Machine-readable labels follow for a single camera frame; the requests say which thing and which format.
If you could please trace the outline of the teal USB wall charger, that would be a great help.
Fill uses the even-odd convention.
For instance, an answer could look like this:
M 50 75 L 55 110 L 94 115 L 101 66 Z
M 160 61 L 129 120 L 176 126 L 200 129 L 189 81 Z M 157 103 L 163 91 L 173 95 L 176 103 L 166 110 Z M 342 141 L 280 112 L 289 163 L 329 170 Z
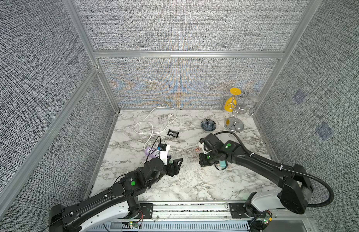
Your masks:
M 225 160 L 222 160 L 219 162 L 219 170 L 225 170 L 228 167 L 228 162 Z

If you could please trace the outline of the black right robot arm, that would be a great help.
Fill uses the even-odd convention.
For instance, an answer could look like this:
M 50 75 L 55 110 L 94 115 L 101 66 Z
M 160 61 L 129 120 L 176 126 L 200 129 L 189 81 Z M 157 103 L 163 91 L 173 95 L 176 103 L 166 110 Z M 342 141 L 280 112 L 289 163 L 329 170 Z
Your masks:
M 277 188 L 271 192 L 253 192 L 244 203 L 244 212 L 249 217 L 270 209 L 287 209 L 302 215 L 308 207 L 319 208 L 331 204 L 335 198 L 333 189 L 323 180 L 307 174 L 305 168 L 295 164 L 289 166 L 266 159 L 248 150 L 238 138 L 236 142 L 223 143 L 218 133 L 210 133 L 199 140 L 202 153 L 199 163 L 202 167 L 217 166 L 221 162 L 233 163 L 248 168 L 267 178 Z M 311 204 L 309 200 L 314 192 L 312 181 L 316 181 L 328 190 L 327 200 Z

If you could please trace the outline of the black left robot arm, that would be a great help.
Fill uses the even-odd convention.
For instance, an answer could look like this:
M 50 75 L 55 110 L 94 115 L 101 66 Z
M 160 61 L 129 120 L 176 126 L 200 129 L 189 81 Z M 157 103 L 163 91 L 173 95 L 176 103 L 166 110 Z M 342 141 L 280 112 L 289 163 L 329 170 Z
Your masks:
M 107 190 L 71 206 L 58 204 L 52 207 L 48 230 L 51 232 L 85 232 L 113 219 L 131 218 L 138 215 L 141 206 L 138 196 L 164 176 L 176 176 L 183 159 L 168 164 L 153 158 L 128 172 Z

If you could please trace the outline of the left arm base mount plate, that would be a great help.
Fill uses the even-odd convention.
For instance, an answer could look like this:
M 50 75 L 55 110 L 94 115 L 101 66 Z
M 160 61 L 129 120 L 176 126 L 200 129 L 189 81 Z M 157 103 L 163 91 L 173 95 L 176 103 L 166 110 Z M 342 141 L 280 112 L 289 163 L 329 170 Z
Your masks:
M 138 212 L 138 215 L 135 217 L 135 220 L 139 220 L 141 218 L 152 219 L 153 207 L 154 207 L 153 203 L 141 203 L 140 210 Z

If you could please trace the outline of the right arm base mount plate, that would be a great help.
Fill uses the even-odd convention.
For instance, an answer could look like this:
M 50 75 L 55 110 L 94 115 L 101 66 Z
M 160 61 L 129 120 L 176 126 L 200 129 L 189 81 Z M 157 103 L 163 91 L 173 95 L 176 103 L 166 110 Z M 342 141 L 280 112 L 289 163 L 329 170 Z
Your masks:
M 249 218 L 244 210 L 244 203 L 228 203 L 227 208 L 233 219 Z

